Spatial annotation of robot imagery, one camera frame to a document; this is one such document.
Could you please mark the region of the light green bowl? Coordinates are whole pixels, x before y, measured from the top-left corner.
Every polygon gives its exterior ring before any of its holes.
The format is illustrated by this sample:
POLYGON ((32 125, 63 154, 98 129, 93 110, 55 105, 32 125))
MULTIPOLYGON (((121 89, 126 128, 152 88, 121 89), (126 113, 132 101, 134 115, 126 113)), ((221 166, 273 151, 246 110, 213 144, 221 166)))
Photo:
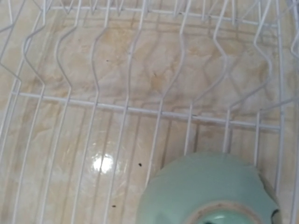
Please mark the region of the light green bowl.
POLYGON ((273 187, 259 170, 224 153, 180 157, 149 181, 138 224, 280 224, 273 187))

